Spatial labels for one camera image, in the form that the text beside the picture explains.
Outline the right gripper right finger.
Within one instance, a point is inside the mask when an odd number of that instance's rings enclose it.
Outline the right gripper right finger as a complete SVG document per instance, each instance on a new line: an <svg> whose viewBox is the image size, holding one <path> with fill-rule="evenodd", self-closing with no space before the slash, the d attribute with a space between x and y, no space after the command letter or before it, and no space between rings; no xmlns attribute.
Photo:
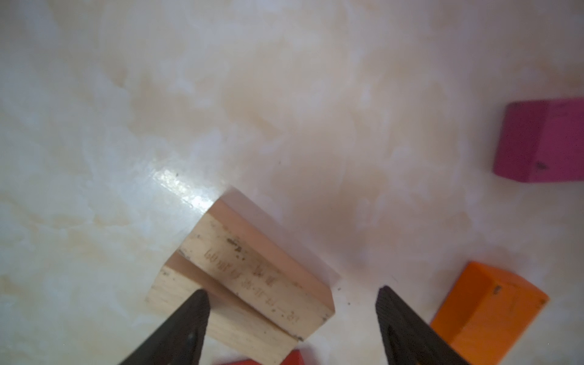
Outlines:
<svg viewBox="0 0 584 365"><path fill-rule="evenodd" d="M392 288L380 288L375 307L387 363L468 365Z"/></svg>

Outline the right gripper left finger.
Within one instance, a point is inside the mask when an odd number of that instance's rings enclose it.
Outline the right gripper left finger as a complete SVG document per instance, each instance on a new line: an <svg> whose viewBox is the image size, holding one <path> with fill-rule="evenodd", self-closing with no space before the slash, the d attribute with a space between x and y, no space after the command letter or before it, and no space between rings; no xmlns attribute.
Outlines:
<svg viewBox="0 0 584 365"><path fill-rule="evenodd" d="M210 312L208 293L196 290L121 365L198 364Z"/></svg>

